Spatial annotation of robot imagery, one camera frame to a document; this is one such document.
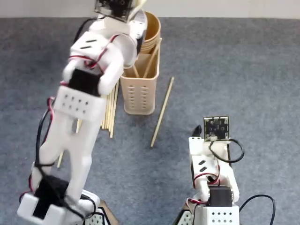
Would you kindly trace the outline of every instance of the bamboo skewer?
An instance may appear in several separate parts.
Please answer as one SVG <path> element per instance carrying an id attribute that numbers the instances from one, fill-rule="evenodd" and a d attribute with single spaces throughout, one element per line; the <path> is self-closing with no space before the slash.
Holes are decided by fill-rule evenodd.
<path id="1" fill-rule="evenodd" d="M 148 65 L 147 65 L 147 67 L 146 67 L 146 70 L 145 70 L 145 73 L 144 73 L 143 78 L 146 78 L 146 77 L 148 76 L 150 67 L 152 66 L 152 62 L 153 62 L 153 60 L 154 60 L 154 57 L 156 56 L 156 52 L 157 52 L 157 51 L 159 50 L 159 48 L 160 48 L 161 41 L 162 41 L 162 39 L 159 39 L 158 43 L 156 44 L 155 49 L 153 50 L 153 53 L 152 53 L 151 58 L 150 58 L 150 60 L 149 60 L 149 62 L 148 62 Z"/>
<path id="2" fill-rule="evenodd" d="M 76 126 L 76 133 L 78 134 L 79 130 L 80 130 L 80 127 L 81 127 L 81 124 L 82 124 L 82 120 L 77 120 L 77 126 Z M 61 162 L 62 162 L 62 158 L 64 157 L 64 152 L 62 152 L 60 154 L 60 157 L 58 159 L 58 162 L 57 162 L 57 168 L 60 168 L 61 166 Z"/>
<path id="3" fill-rule="evenodd" d="M 113 112 L 112 112 L 112 123 L 111 123 L 110 138 L 113 138 L 114 122 L 115 122 L 117 101 L 118 101 L 118 92 L 119 92 L 119 81 L 117 82 L 117 86 L 116 86 L 116 90 L 115 90 L 115 94 L 114 94 L 114 104 L 113 104 Z"/>
<path id="4" fill-rule="evenodd" d="M 133 68 L 133 71 L 134 71 L 134 73 L 135 73 L 135 77 L 136 77 L 136 78 L 140 78 L 139 72 L 137 71 L 135 65 L 133 65 L 132 68 Z"/>
<path id="5" fill-rule="evenodd" d="M 62 162 L 62 158 L 64 157 L 64 152 L 62 152 L 60 154 L 60 157 L 58 158 L 58 162 L 57 162 L 57 168 L 60 168 L 61 162 Z"/>
<path id="6" fill-rule="evenodd" d="M 166 106 L 167 106 L 167 103 L 168 103 L 168 100 L 169 100 L 169 96 L 170 96 L 170 93 L 171 93 L 171 90 L 172 90 L 173 82 L 174 82 L 174 77 L 171 78 L 171 81 L 170 81 L 170 84 L 169 84 L 169 88 L 168 88 L 167 94 L 166 94 L 166 96 L 165 96 L 165 101 L 164 101 L 162 110 L 161 110 L 160 115 L 159 115 L 158 123 L 157 123 L 157 125 L 156 125 L 155 132 L 154 132 L 154 136 L 153 136 L 152 142 L 151 142 L 151 147 L 152 147 L 152 148 L 153 148 L 153 146 L 154 146 L 154 143 L 155 143 L 155 141 L 156 141 L 156 137 L 157 137 L 157 135 L 158 135 L 158 131 L 159 131 L 159 128 L 160 128 L 160 124 L 161 124 L 161 121 L 162 121 L 162 119 L 163 119 L 163 116 L 164 116 L 164 113 L 165 113 L 165 108 L 166 108 Z"/>
<path id="7" fill-rule="evenodd" d="M 109 101 L 110 101 L 110 94 L 107 96 L 106 99 L 106 111 L 105 111 L 105 125 L 104 128 L 107 129 L 107 123 L 108 123 L 108 108 L 109 108 Z"/>
<path id="8" fill-rule="evenodd" d="M 108 125 L 108 131 L 110 132 L 112 129 L 112 119 L 113 119 L 113 105 L 114 105 L 114 101 L 115 101 L 115 89 L 116 87 L 113 88 L 111 96 L 112 96 L 112 100 L 110 102 L 110 112 L 109 112 L 109 125 Z"/>

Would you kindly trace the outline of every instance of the black wire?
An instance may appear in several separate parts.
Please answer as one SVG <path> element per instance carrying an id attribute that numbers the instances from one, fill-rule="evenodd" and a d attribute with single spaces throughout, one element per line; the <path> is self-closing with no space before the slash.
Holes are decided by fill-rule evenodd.
<path id="1" fill-rule="evenodd" d="M 266 197 L 266 198 L 271 199 L 272 204 L 273 204 L 273 212 L 272 212 L 272 217 L 271 217 L 270 225 L 273 225 L 273 222 L 274 222 L 274 219 L 275 219 L 275 214 L 276 214 L 276 203 L 275 203 L 275 200 L 274 200 L 271 196 L 269 196 L 269 195 L 254 195 L 254 196 L 250 197 L 249 199 L 247 199 L 247 200 L 242 204 L 242 206 L 240 207 L 240 212 L 243 210 L 243 208 L 245 207 L 245 205 L 246 205 L 249 201 L 251 201 L 252 199 L 258 198 L 258 197 Z"/>
<path id="2" fill-rule="evenodd" d="M 79 27 L 79 29 L 78 29 L 78 31 L 77 31 L 77 33 L 76 33 L 76 35 L 75 35 L 73 44 L 79 39 L 80 34 L 81 34 L 81 32 L 83 31 L 84 26 L 85 26 L 89 21 L 103 20 L 104 18 L 105 18 L 105 16 L 103 16 L 103 17 L 101 17 L 101 18 L 92 17 L 92 18 L 89 18 L 89 19 L 85 20 L 85 21 L 81 24 L 81 26 Z"/>
<path id="3" fill-rule="evenodd" d="M 245 156 L 245 150 L 244 150 L 243 146 L 241 145 L 241 143 L 239 143 L 237 140 L 231 138 L 231 139 L 229 139 L 229 141 L 236 143 L 236 144 L 240 147 L 241 154 L 240 154 L 240 156 L 239 156 L 237 159 L 234 159 L 234 160 L 231 160 L 231 159 L 230 159 L 230 160 L 227 160 L 227 159 L 221 158 L 217 153 L 215 153 L 215 152 L 211 149 L 211 147 L 212 147 L 212 145 L 213 145 L 213 143 L 214 143 L 215 141 L 212 141 L 212 142 L 210 143 L 209 150 L 211 151 L 211 153 L 212 153 L 217 159 L 219 159 L 219 160 L 221 160 L 221 161 L 223 161 L 223 162 L 226 162 L 226 163 L 237 163 L 237 162 L 241 161 L 241 160 L 244 158 L 244 156 Z"/>
<path id="4" fill-rule="evenodd" d="M 194 208 L 194 218 L 193 218 L 193 223 L 192 223 L 192 225 L 194 225 L 194 223 L 195 223 L 196 208 L 197 208 L 198 205 L 200 205 L 200 204 L 196 204 L 196 206 L 195 206 L 195 208 Z"/>

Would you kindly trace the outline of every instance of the mounting hole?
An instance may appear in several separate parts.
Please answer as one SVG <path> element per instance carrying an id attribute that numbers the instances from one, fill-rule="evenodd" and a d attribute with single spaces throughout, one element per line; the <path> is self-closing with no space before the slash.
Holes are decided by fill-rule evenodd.
<path id="1" fill-rule="evenodd" d="M 205 163 L 206 161 L 205 160 L 202 160 L 199 165 L 202 165 L 203 163 Z"/>
<path id="2" fill-rule="evenodd" d="M 207 169 L 207 167 L 204 166 L 204 167 L 201 168 L 200 172 L 203 172 L 206 169 Z"/>

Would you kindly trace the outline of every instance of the cable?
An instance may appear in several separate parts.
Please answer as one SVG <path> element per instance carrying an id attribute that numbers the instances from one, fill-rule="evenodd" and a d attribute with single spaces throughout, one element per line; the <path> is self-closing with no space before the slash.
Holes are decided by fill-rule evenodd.
<path id="1" fill-rule="evenodd" d="M 230 159 L 230 160 L 226 160 L 226 159 L 224 159 L 224 158 L 221 158 L 217 153 L 215 153 L 215 152 L 211 149 L 211 147 L 212 147 L 212 145 L 213 145 L 213 143 L 214 143 L 215 141 L 212 141 L 212 142 L 210 143 L 209 150 L 211 151 L 211 153 L 212 153 L 217 159 L 219 159 L 219 160 L 221 160 L 221 161 L 223 161 L 223 162 L 226 162 L 226 163 L 237 163 L 237 162 L 241 161 L 241 160 L 244 158 L 244 156 L 245 156 L 245 150 L 244 150 L 243 146 L 241 145 L 241 143 L 239 143 L 237 140 L 231 138 L 231 139 L 229 139 L 229 141 L 236 143 L 236 144 L 240 147 L 241 154 L 240 154 L 240 156 L 239 156 L 237 159 L 234 159 L 234 160 L 231 160 L 231 159 Z"/>
<path id="2" fill-rule="evenodd" d="M 89 18 L 87 20 L 85 20 L 81 26 L 79 27 L 76 35 L 75 35 L 75 38 L 74 38 L 74 41 L 73 41 L 73 44 L 79 39 L 79 36 L 84 28 L 84 26 L 89 22 L 89 21 L 97 21 L 97 20 L 103 20 L 105 18 L 105 16 L 101 17 L 101 18 L 96 18 L 96 17 L 92 17 L 92 18 Z"/>
<path id="3" fill-rule="evenodd" d="M 196 181 L 199 177 L 202 177 L 202 176 L 205 176 L 205 175 L 215 176 L 216 178 L 215 178 L 212 182 L 210 182 L 210 184 L 211 184 L 211 185 L 212 185 L 212 184 L 216 184 L 217 181 L 218 181 L 218 179 L 219 179 L 219 176 L 220 176 L 220 166 L 218 165 L 217 167 L 218 167 L 218 171 L 219 171 L 218 175 L 215 175 L 214 173 L 210 173 L 210 172 L 204 172 L 204 173 L 201 173 L 201 174 L 195 176 L 195 177 L 194 177 L 194 180 L 193 180 L 194 188 L 196 188 L 196 186 L 195 186 L 195 181 Z"/>
<path id="4" fill-rule="evenodd" d="M 20 195 L 20 197 L 19 197 L 19 203 L 21 203 L 23 196 L 24 196 L 25 194 L 27 194 L 27 193 L 30 193 L 30 192 L 31 192 L 31 191 L 25 191 L 25 192 L 23 192 L 23 193 Z"/>
<path id="5" fill-rule="evenodd" d="M 240 212 L 243 210 L 243 208 L 245 207 L 245 205 L 246 205 L 249 201 L 251 201 L 252 199 L 258 198 L 258 197 L 266 197 L 266 198 L 271 199 L 272 204 L 273 204 L 273 212 L 272 212 L 272 217 L 271 217 L 270 225 L 273 225 L 273 222 L 274 222 L 274 219 L 275 219 L 275 214 L 276 214 L 276 203 L 275 203 L 275 200 L 274 200 L 271 196 L 269 196 L 269 195 L 254 195 L 254 196 L 250 197 L 249 199 L 247 199 L 247 200 L 242 204 L 242 206 L 240 207 Z"/>

